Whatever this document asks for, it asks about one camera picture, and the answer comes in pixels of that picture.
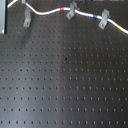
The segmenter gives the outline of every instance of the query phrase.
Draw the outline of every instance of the bolt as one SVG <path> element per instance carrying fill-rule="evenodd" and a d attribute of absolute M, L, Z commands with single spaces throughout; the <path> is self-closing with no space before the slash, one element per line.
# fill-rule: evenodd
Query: bolt
<path fill-rule="evenodd" d="M 26 22 L 26 25 L 28 25 L 29 24 L 29 22 Z"/>

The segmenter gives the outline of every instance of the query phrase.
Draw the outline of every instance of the cable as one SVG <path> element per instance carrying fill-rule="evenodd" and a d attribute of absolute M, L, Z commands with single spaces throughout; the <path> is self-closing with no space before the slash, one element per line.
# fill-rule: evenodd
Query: cable
<path fill-rule="evenodd" d="M 8 4 L 8 8 L 10 8 L 15 2 L 17 2 L 18 0 L 13 0 L 10 4 Z"/>
<path fill-rule="evenodd" d="M 18 0 L 13 0 L 9 5 L 8 5 L 8 8 L 11 7 L 15 2 L 17 2 Z M 58 12 L 58 11 L 62 11 L 62 10 L 66 10 L 66 11 L 70 11 L 70 8 L 67 8 L 67 7 L 64 7 L 64 8 L 57 8 L 57 9 L 54 9 L 52 11 L 48 11 L 48 12 L 38 12 L 36 11 L 32 6 L 30 6 L 28 3 L 26 3 L 26 5 L 37 15 L 49 15 L 49 14 L 52 14 L 52 13 L 55 13 L 55 12 Z M 78 10 L 75 10 L 75 12 L 79 15 L 82 15 L 82 16 L 87 16 L 87 17 L 93 17 L 93 18 L 96 18 L 96 19 L 102 19 L 101 16 L 98 16 L 98 15 L 93 15 L 93 14 L 89 14 L 89 13 L 84 13 L 84 12 L 80 12 Z M 128 30 L 122 28 L 121 26 L 119 26 L 117 23 L 115 23 L 113 20 L 111 19 L 108 19 L 108 22 L 110 22 L 111 24 L 113 24 L 115 27 L 117 27 L 118 29 L 120 29 L 122 32 L 128 34 Z"/>

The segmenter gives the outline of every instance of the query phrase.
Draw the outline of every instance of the cable clamp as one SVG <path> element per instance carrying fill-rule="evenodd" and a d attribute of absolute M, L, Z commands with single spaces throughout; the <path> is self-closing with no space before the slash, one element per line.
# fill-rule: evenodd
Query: cable clamp
<path fill-rule="evenodd" d="M 102 12 L 102 20 L 99 23 L 99 27 L 101 29 L 104 29 L 107 25 L 108 18 L 110 18 L 109 11 L 107 9 L 104 9 L 104 11 Z"/>
<path fill-rule="evenodd" d="M 24 27 L 29 27 L 30 26 L 30 23 L 31 23 L 31 14 L 32 11 L 26 7 L 26 10 L 25 10 L 25 21 L 24 21 Z"/>
<path fill-rule="evenodd" d="M 70 3 L 70 12 L 66 15 L 69 20 L 75 15 L 75 9 L 78 10 L 77 3 L 73 1 Z"/>

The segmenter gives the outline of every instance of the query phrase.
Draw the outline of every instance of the white cable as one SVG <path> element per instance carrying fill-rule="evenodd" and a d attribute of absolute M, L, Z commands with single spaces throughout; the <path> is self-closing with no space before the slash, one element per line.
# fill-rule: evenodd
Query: white cable
<path fill-rule="evenodd" d="M 10 8 L 15 2 L 17 2 L 18 0 L 13 0 L 10 4 L 8 4 L 8 8 Z"/>
<path fill-rule="evenodd" d="M 31 7 L 28 3 L 26 3 L 26 5 L 33 11 L 35 12 L 35 14 L 37 15 L 48 15 L 48 14 L 51 14 L 51 13 L 54 13 L 54 12 L 58 12 L 61 10 L 61 8 L 57 8 L 57 9 L 54 9 L 52 11 L 49 11 L 49 12 L 37 12 L 33 7 Z M 67 7 L 64 7 L 62 8 L 63 10 L 66 10 L 66 11 L 69 11 L 70 8 L 67 8 Z M 78 10 L 75 10 L 75 12 L 79 15 L 82 15 L 82 16 L 87 16 L 87 17 L 93 17 L 94 15 L 93 14 L 89 14 L 89 13 L 84 13 L 84 12 L 80 12 Z M 114 26 L 116 26 L 117 28 L 119 28 L 121 31 L 123 31 L 124 33 L 128 34 L 128 31 L 124 28 L 122 28 L 121 26 L 119 26 L 117 23 L 115 23 L 113 20 L 111 19 L 108 19 L 108 21 L 113 24 Z"/>
<path fill-rule="evenodd" d="M 51 14 L 51 13 L 60 11 L 60 8 L 57 8 L 57 9 L 54 9 L 54 10 L 49 11 L 49 12 L 37 12 L 37 11 L 36 11 L 34 8 L 32 8 L 28 3 L 26 3 L 26 5 L 27 5 L 33 12 L 35 12 L 37 15 L 48 15 L 48 14 Z"/>

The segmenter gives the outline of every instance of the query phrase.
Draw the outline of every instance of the gray metal surface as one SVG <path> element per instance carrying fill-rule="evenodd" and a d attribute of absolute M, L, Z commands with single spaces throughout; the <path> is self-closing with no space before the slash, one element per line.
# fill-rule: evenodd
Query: gray metal surface
<path fill-rule="evenodd" d="M 7 12 L 7 6 L 6 6 L 6 0 L 0 0 L 0 33 L 5 33 L 5 24 L 6 24 L 6 12 Z"/>
<path fill-rule="evenodd" d="M 29 3 L 48 11 L 71 1 Z M 77 3 L 128 28 L 124 2 Z M 69 21 L 67 11 L 34 14 L 24 28 L 25 8 L 9 9 L 0 35 L 0 128 L 128 128 L 128 35 L 77 14 Z"/>

